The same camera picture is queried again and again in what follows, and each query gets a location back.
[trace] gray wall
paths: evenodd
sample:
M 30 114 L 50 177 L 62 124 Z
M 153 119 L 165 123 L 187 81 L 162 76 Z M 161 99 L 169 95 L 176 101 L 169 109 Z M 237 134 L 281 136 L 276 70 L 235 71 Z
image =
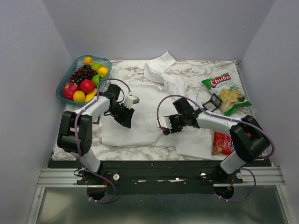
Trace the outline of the gray wall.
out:
M 241 64 L 244 82 L 264 129 L 277 150 L 299 214 L 299 1 L 276 0 Z
M 43 0 L 73 59 L 238 59 L 274 0 Z
M 55 89 L 72 60 L 40 0 L 2 2 L 0 21 L 0 223 L 23 224 L 56 139 Z

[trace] folded white fabric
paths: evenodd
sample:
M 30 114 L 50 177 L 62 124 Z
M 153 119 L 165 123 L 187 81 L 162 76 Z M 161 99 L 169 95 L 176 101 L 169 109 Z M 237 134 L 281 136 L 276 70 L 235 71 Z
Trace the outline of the folded white fabric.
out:
M 147 62 L 143 75 L 154 83 L 164 84 L 164 86 L 159 86 L 161 90 L 169 90 L 173 94 L 185 96 L 187 82 L 180 77 L 165 74 L 175 62 L 176 60 L 166 52 L 162 56 Z
M 212 159 L 211 134 L 206 129 L 185 127 L 182 132 L 165 136 L 156 126 L 156 112 L 158 103 L 166 96 L 174 94 L 172 91 L 161 91 L 156 85 L 130 84 L 134 95 L 139 97 L 140 103 L 134 105 L 131 129 L 118 124 L 111 116 L 102 116 L 102 142 L 104 145 L 127 146 L 156 146 L 176 147 L 180 155 Z M 177 98 L 165 100 L 159 115 L 176 114 L 172 102 Z

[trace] green snack bag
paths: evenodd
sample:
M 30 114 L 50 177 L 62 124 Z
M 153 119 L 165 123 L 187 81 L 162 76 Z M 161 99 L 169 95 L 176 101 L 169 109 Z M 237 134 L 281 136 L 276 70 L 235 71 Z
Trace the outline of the green snack bag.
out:
M 215 93 L 222 100 L 220 108 L 226 116 L 234 113 L 240 106 L 251 106 L 245 96 L 237 90 L 228 73 L 203 80 L 202 83 L 209 89 L 211 94 Z

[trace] fruit bowl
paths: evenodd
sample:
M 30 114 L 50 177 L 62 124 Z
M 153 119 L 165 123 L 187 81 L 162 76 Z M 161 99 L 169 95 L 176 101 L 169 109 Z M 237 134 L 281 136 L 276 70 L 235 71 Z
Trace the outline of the fruit bowl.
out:
M 83 59 L 85 57 L 91 57 L 95 63 L 100 63 L 103 67 L 108 68 L 108 73 L 103 80 L 109 78 L 109 76 L 110 76 L 112 64 L 108 59 L 101 58 L 101 57 L 95 57 L 92 55 L 83 55 L 83 56 L 77 58 L 75 60 L 75 62 L 71 65 L 70 69 L 67 71 L 67 73 L 65 74 L 65 76 L 63 77 L 63 79 L 61 80 L 61 82 L 59 83 L 59 85 L 56 89 L 56 96 L 58 97 L 58 99 L 60 99 L 62 102 L 66 103 L 66 104 L 70 104 L 73 106 L 80 106 L 80 107 L 87 104 L 87 103 L 79 103 L 79 102 L 71 101 L 71 100 L 64 98 L 64 96 L 63 96 L 64 85 L 69 82 L 69 79 L 70 79 L 72 73 L 75 71 L 75 69 L 84 65 Z M 105 85 L 105 83 L 101 83 L 100 91 L 104 88 L 104 85 Z

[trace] marble countertop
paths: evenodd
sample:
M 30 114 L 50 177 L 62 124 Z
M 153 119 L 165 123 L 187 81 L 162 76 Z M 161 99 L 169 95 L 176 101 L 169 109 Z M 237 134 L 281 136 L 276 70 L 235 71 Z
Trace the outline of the marble countertop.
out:
M 112 61 L 112 71 L 110 77 L 121 79 L 128 84 L 149 83 L 155 84 L 143 77 L 143 69 L 147 61 L 145 60 L 126 60 Z M 209 90 L 201 83 L 202 80 L 220 76 L 228 72 L 236 87 L 244 94 L 239 74 L 235 62 L 233 61 L 176 61 L 166 73 L 173 76 L 180 76 L 188 83 L 186 95 L 198 93 L 202 103 L 208 101 L 211 97 Z M 67 105 L 65 110 L 74 111 L 77 107 Z M 249 107 L 241 107 L 232 115 L 232 117 L 244 117 L 251 114 Z M 175 147 L 153 147 L 153 146 L 135 146 L 135 147 L 111 147 L 101 143 L 101 123 L 93 124 L 93 142 L 94 154 L 99 160 L 140 160 L 140 161 L 173 161 L 186 160 L 183 156 L 177 154 Z M 213 159 L 224 159 L 225 156 L 213 156 Z M 55 144 L 52 159 L 55 161 L 72 161 L 75 158 L 58 148 Z

